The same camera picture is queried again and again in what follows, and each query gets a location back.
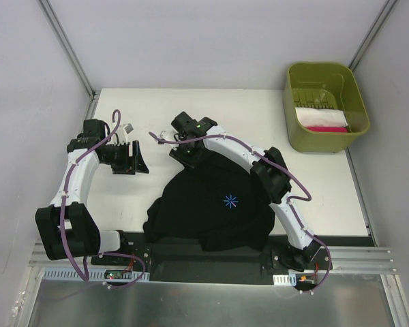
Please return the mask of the black t shirt blue logo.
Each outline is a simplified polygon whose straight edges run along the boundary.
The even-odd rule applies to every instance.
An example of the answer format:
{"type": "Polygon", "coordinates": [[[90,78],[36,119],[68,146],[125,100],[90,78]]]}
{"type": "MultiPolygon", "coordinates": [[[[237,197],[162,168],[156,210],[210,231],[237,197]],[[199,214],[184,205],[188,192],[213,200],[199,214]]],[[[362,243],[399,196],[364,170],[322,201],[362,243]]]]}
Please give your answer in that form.
{"type": "Polygon", "coordinates": [[[275,225],[275,213],[254,193],[251,176],[218,153],[176,174],[147,216],[147,242],[194,239],[203,251],[261,251],[275,225]]]}

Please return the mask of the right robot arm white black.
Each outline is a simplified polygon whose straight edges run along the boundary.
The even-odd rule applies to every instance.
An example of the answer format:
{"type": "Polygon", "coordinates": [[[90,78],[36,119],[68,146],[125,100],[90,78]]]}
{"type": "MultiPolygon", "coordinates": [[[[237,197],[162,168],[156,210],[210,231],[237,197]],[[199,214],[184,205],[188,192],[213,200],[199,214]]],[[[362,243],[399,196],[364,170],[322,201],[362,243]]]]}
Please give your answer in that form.
{"type": "Polygon", "coordinates": [[[321,244],[293,203],[297,199],[291,192],[294,177],[277,148],[249,145],[214,120],[205,117],[197,121],[186,112],[178,114],[171,126],[174,131],[169,133],[169,140],[174,144],[170,154],[181,163],[194,167],[215,152],[249,173],[254,191],[274,211],[288,237],[289,245],[279,255],[281,265],[302,272],[316,263],[321,244]]]}

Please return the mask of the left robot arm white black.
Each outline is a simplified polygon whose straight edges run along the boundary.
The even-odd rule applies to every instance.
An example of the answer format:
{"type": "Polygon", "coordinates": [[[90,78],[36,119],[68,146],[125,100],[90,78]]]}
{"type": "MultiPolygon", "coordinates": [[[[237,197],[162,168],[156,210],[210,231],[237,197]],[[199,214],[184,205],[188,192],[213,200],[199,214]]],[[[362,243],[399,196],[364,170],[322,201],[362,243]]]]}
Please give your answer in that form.
{"type": "Polygon", "coordinates": [[[84,121],[83,129],[67,145],[67,170],[47,207],[37,209],[35,222],[50,260],[106,253],[116,265],[130,258],[120,230],[101,231],[87,209],[93,176],[99,165],[113,174],[148,173],[137,140],[129,141],[131,124],[109,127],[99,119],[84,121]]]}

